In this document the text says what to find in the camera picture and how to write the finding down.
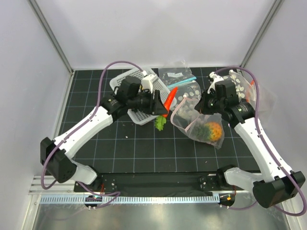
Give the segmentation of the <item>orange toy pineapple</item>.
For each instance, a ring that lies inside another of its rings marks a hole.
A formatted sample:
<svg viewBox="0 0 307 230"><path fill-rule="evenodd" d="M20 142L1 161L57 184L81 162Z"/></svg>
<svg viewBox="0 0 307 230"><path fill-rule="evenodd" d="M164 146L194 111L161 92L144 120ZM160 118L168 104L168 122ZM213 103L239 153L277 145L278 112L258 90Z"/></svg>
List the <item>orange toy pineapple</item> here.
<svg viewBox="0 0 307 230"><path fill-rule="evenodd" d="M194 126L191 135L197 141L215 142L223 135L223 128L217 122L200 123Z"/></svg>

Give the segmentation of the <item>white perforated plastic basket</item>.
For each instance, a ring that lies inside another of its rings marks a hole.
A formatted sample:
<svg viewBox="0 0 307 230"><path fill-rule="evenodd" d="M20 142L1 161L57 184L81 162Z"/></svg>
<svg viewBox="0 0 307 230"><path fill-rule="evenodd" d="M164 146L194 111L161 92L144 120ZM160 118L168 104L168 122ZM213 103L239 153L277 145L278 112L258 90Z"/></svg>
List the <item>white perforated plastic basket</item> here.
<svg viewBox="0 0 307 230"><path fill-rule="evenodd" d="M128 109L128 116L135 124L144 125L167 113L170 90L151 68L125 71L109 84L115 98Z"/></svg>

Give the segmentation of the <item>pink-zipper clear zip bag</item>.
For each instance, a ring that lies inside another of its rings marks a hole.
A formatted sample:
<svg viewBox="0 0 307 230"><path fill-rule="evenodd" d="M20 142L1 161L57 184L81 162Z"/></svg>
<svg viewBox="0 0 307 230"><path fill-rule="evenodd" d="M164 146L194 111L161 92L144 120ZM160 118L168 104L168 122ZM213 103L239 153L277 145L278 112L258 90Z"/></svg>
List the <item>pink-zipper clear zip bag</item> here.
<svg viewBox="0 0 307 230"><path fill-rule="evenodd" d="M171 117L171 123L185 136L219 149L224 140L224 129L220 114L204 115L194 109L197 98L180 96Z"/></svg>

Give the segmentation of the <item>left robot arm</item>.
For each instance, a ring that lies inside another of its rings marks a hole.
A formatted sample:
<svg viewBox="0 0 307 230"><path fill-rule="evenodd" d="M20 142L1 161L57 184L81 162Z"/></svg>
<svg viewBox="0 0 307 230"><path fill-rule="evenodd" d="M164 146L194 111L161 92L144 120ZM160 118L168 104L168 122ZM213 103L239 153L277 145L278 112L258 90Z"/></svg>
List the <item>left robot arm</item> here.
<svg viewBox="0 0 307 230"><path fill-rule="evenodd" d="M166 114L158 82L159 78L154 74L143 79L127 76L113 93L102 97L98 105L69 131L53 140L44 138L40 143L43 171L50 173L58 183L72 179L83 183L91 192L98 191L102 185L100 175L92 167L74 162L74 155L95 134L126 115L128 110L147 115Z"/></svg>

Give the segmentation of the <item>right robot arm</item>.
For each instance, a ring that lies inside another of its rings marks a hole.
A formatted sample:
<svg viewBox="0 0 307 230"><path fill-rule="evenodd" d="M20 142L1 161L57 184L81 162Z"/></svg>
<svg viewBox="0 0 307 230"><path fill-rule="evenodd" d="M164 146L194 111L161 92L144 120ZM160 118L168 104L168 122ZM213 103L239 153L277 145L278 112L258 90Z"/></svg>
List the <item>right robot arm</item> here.
<svg viewBox="0 0 307 230"><path fill-rule="evenodd" d="M232 185L252 193L263 208L269 208L301 194L305 176L294 172L279 155L265 134L257 111L246 100L240 101L230 80L213 82L201 96L195 109L204 115L220 114L242 138L260 175L229 165L217 170L216 184L226 190Z"/></svg>

